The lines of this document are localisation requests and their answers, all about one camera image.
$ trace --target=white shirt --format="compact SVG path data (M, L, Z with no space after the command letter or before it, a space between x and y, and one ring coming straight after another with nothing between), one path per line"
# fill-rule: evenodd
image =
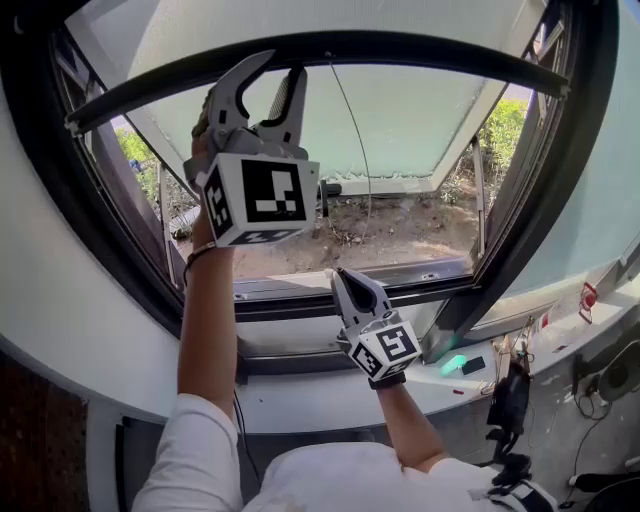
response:
M393 449L378 443L308 446L277 457L260 494L243 508L237 432L218 407L178 395L156 463L133 504L134 512L496 512L467 491L492 487L496 472L456 459L429 474L402 468Z

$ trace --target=fiducial marker cube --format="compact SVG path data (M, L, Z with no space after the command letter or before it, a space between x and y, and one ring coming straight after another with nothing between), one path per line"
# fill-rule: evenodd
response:
M218 247L279 242L313 227L320 165L219 153L198 177Z
M420 355L420 344L409 322L360 333L349 357L376 382L404 371Z

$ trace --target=bush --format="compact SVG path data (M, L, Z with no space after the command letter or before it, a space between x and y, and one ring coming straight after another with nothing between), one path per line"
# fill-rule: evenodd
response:
M502 99L478 133L480 147L491 165L489 174L505 174L520 138L527 112L524 100Z
M146 194L153 211L159 217L158 159L136 132L119 128L116 130L116 137L127 160L135 159L140 162L142 172L136 173L136 179ZM193 197L170 172L167 172L167 204L169 219L174 219L197 205Z
M124 128L117 128L116 137L127 160L137 160L142 163L147 160L156 159L153 151L149 149L149 146L144 143L136 132L125 130Z
M498 195L500 185L509 170L526 113L526 101L501 99L478 132L488 208ZM461 181L473 180L473 176L473 153L468 147L460 157L455 170L442 184L440 198L448 204L455 204L461 195Z

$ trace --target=white sleeve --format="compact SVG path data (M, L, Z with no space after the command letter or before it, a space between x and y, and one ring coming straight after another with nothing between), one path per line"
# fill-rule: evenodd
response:
M211 402L178 395L133 512L242 509L238 434Z
M490 467L479 468L458 459L446 458L433 465L429 471L429 478L437 479L444 485L469 491L494 487L491 480L497 474L498 472Z

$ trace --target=phone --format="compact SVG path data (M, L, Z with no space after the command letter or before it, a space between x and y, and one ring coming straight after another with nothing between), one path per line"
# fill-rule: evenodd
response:
M469 375L470 373L477 372L478 370L482 370L485 366L484 359L482 359L482 357L476 357L462 365L462 375Z

